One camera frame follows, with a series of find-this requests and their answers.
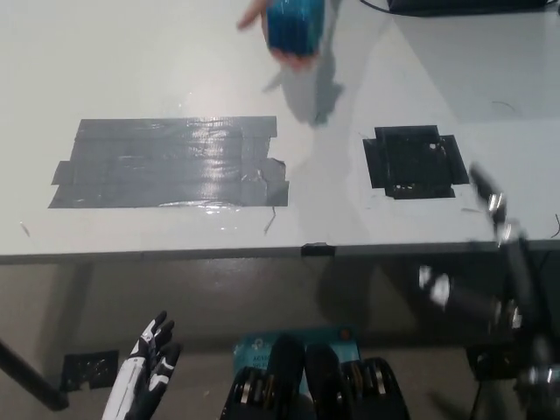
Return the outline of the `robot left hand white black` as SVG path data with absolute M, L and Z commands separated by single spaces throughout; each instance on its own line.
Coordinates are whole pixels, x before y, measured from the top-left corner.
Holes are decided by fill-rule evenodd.
M 103 420 L 150 420 L 177 366 L 181 345 L 172 341 L 174 322 L 161 311 L 139 335 L 121 365 Z

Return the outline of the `person's bare hand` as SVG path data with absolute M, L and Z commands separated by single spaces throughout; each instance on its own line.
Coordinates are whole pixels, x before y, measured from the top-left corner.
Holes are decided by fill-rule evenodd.
M 250 1 L 237 28 L 246 30 L 259 19 L 271 55 L 298 70 L 319 53 L 325 14 L 324 1 Z

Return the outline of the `robot right hand white black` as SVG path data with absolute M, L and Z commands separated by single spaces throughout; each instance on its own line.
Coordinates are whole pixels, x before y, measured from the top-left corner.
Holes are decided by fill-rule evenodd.
M 508 298 L 489 298 L 459 285 L 452 275 L 423 265 L 418 269 L 420 291 L 443 312 L 459 312 L 490 330 L 508 327 L 527 335 L 548 335 L 550 311 L 519 222 L 508 217 L 505 193 L 480 164 L 469 168 L 471 183 L 493 225 L 500 260 L 506 269 Z

